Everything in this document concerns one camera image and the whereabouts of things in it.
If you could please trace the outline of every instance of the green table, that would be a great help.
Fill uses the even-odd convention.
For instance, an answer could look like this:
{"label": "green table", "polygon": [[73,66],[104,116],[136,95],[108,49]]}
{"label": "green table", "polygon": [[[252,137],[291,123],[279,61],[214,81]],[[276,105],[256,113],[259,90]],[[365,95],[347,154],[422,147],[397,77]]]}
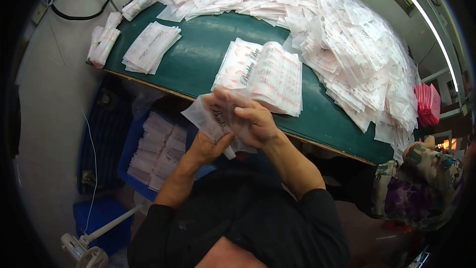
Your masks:
{"label": "green table", "polygon": [[[284,43],[289,31],[272,27],[265,21],[234,12],[203,15],[181,23],[156,19],[165,6],[156,3],[129,22],[118,26],[121,35],[116,41],[104,69],[122,77],[132,78],[187,99],[209,93],[228,49],[237,37],[263,45],[268,41]],[[168,50],[155,75],[125,70],[122,57],[142,30],[157,21],[182,29],[182,38]],[[274,114],[276,125],[288,135],[302,141],[371,163],[383,163],[393,157],[389,144],[375,141],[375,125],[365,134],[352,122],[332,98],[311,68],[303,65],[303,111],[299,118]]]}

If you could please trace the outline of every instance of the power cord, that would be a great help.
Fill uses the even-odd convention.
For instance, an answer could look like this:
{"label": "power cord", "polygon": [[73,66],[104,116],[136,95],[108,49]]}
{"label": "power cord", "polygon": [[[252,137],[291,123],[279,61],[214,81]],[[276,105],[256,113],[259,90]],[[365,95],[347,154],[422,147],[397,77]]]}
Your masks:
{"label": "power cord", "polygon": [[66,19],[66,20],[76,20],[76,21],[84,21],[84,20],[91,20],[91,19],[94,19],[95,17],[99,16],[102,14],[102,12],[104,12],[104,9],[106,8],[106,6],[108,5],[109,3],[109,0],[107,0],[103,5],[102,5],[102,8],[101,10],[94,14],[94,15],[90,15],[90,16],[86,16],[86,17],[76,17],[76,16],[70,16],[70,15],[65,15],[63,14],[62,12],[60,12],[54,4],[51,5],[51,10],[53,12],[55,12],[56,15],[60,16],[61,18],[63,19]]}
{"label": "power cord", "polygon": [[[55,33],[55,30],[53,29],[53,23],[51,22],[50,13],[48,13],[48,19],[50,20],[51,31],[53,31],[53,36],[55,37],[55,42],[56,42],[56,46],[58,47],[59,55],[61,56],[61,59],[63,60],[64,67],[66,68],[66,72],[68,73],[69,81],[71,82],[72,81],[71,80],[71,74],[69,72],[68,66],[66,65],[66,61],[64,60],[63,53],[61,53],[60,45],[58,44],[58,39],[56,38],[56,33]],[[83,110],[83,107],[82,107],[81,103],[80,103],[80,108],[81,108],[81,112],[83,113],[84,120],[86,120],[86,125],[88,126],[89,139],[91,140],[92,151],[94,153],[94,170],[95,170],[95,174],[96,174],[96,178],[95,178],[96,179],[96,185],[94,186],[94,191],[92,193],[91,206],[89,207],[88,219],[86,221],[86,228],[84,229],[84,234],[86,235],[86,230],[88,229],[88,225],[89,225],[89,217],[91,215],[91,209],[92,209],[92,205],[94,203],[94,197],[96,195],[96,188],[98,188],[98,163],[97,163],[97,160],[96,160],[96,148],[94,147],[94,142],[92,141],[91,128],[89,127],[89,121],[88,121],[88,118],[86,117],[86,113],[84,113],[84,110]]]}
{"label": "power cord", "polygon": [[423,60],[425,60],[425,58],[428,56],[428,54],[430,54],[431,50],[433,50],[433,47],[436,45],[437,43],[435,42],[432,46],[431,46],[431,49],[428,51],[428,53],[426,53],[425,57],[423,57],[423,59],[418,62],[417,64],[420,64],[423,62]]}

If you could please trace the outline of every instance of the floral shirt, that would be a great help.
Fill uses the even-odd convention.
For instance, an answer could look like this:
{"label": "floral shirt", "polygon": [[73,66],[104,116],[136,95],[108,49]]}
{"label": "floral shirt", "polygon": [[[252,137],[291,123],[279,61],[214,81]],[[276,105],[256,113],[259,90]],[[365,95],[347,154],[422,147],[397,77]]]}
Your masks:
{"label": "floral shirt", "polygon": [[433,231],[449,221],[463,191],[463,164],[451,155],[414,144],[402,166],[378,165],[372,212],[380,219]]}

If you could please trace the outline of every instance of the stack of plastic bags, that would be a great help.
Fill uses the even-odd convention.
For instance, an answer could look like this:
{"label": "stack of plastic bags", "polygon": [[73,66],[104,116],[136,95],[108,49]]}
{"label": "stack of plastic bags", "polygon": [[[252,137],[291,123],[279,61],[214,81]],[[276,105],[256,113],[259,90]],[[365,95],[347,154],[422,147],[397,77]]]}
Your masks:
{"label": "stack of plastic bags", "polygon": [[302,63],[277,42],[264,45],[237,38],[211,90],[248,88],[250,98],[271,112],[299,117],[302,111]]}
{"label": "stack of plastic bags", "polygon": [[187,131],[154,112],[143,127],[144,136],[130,161],[128,174],[158,191],[185,154]]}
{"label": "stack of plastic bags", "polygon": [[150,23],[130,45],[122,64],[130,72],[155,74],[164,53],[182,37],[180,32],[178,27]]}
{"label": "stack of plastic bags", "polygon": [[441,97],[435,86],[421,84],[415,86],[415,95],[418,101],[418,118],[421,124],[433,126],[440,121]]}
{"label": "stack of plastic bags", "polygon": [[142,10],[156,3],[157,0],[132,0],[122,8],[122,15],[126,20],[132,21]]}
{"label": "stack of plastic bags", "polygon": [[[417,126],[417,68],[392,27],[360,0],[159,1],[167,4],[157,16],[164,20],[235,10],[287,28],[291,34],[285,50],[301,54],[362,132],[384,112],[401,134],[411,134]],[[396,141],[404,144],[397,136]]]}
{"label": "stack of plastic bags", "polygon": [[91,46],[89,47],[86,62],[97,68],[103,68],[111,53],[112,47],[119,37],[120,31],[116,29],[122,21],[120,12],[109,14],[105,27],[96,26],[92,31]]}

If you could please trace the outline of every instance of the black shirt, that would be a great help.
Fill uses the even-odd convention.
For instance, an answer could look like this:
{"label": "black shirt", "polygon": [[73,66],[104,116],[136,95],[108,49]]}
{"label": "black shirt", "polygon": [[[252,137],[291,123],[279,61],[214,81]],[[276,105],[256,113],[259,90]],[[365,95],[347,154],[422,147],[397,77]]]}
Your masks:
{"label": "black shirt", "polygon": [[194,267],[225,236],[270,268],[345,267],[347,237],[324,189],[299,202],[255,171],[215,170],[177,210],[152,205],[128,247],[136,267]]}

